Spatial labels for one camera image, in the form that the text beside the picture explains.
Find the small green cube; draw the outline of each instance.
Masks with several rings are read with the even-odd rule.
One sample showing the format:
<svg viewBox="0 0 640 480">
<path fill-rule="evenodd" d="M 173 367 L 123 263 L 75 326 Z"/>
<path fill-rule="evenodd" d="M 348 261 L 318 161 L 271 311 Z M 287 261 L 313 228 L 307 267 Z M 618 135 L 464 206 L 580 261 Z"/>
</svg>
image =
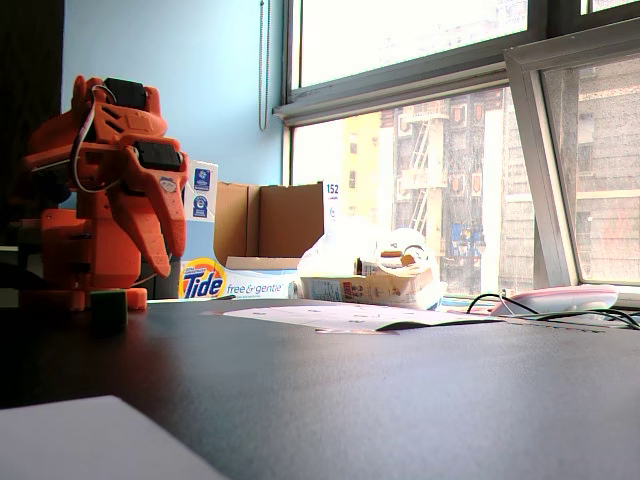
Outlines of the small green cube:
<svg viewBox="0 0 640 480">
<path fill-rule="evenodd" d="M 103 290 L 91 292 L 91 326 L 98 332 L 116 333 L 127 327 L 127 292 Z"/>
</svg>

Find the pink object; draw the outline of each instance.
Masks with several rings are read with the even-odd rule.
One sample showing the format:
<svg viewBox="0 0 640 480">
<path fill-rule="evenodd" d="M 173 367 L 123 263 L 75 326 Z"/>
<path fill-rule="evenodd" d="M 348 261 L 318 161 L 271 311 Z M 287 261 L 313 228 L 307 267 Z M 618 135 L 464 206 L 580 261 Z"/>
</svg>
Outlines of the pink object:
<svg viewBox="0 0 640 480">
<path fill-rule="evenodd" d="M 538 313 L 572 312 L 593 308 L 611 308 L 618 300 L 618 290 L 611 285 L 581 285 L 579 287 L 554 287 L 522 292 L 510 297 Z M 530 313 L 505 300 L 515 314 Z M 499 303 L 490 315 L 511 315 Z"/>
</svg>

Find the orange robot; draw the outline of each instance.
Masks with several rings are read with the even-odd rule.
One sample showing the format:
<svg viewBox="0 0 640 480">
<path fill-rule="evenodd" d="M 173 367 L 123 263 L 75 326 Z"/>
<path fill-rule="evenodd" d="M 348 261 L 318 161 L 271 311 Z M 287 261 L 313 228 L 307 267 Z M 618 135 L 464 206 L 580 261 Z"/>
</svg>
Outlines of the orange robot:
<svg viewBox="0 0 640 480">
<path fill-rule="evenodd" d="M 155 88 L 76 78 L 71 110 L 32 135 L 22 165 L 35 185 L 76 191 L 77 208 L 42 212 L 48 289 L 21 291 L 21 305 L 84 310 L 91 292 L 127 289 L 129 309 L 146 308 L 146 290 L 132 288 L 140 255 L 166 277 L 186 244 L 188 158 L 166 130 Z"/>
</svg>

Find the tide logo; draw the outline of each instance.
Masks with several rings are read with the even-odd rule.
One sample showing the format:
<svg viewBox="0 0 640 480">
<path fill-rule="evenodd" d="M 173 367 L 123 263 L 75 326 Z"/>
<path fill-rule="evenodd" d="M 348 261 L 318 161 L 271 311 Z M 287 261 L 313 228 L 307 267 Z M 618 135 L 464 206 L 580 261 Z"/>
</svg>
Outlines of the tide logo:
<svg viewBox="0 0 640 480">
<path fill-rule="evenodd" d="M 187 262 L 180 272 L 180 298 L 218 297 L 224 291 L 224 268 L 211 258 Z"/>
</svg>

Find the paper box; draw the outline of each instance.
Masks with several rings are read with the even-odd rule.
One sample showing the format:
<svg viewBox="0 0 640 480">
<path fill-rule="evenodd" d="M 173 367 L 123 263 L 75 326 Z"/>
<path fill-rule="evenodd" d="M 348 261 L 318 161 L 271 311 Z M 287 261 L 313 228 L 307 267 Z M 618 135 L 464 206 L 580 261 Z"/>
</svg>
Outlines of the paper box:
<svg viewBox="0 0 640 480">
<path fill-rule="evenodd" d="M 287 298 L 299 258 L 324 233 L 323 185 L 217 182 L 216 165 L 191 163 L 178 296 Z M 204 169 L 209 196 L 197 189 Z"/>
<path fill-rule="evenodd" d="M 367 303 L 425 310 L 437 305 L 441 286 L 430 268 L 351 277 L 302 277 L 305 298 L 332 302 Z"/>
</svg>

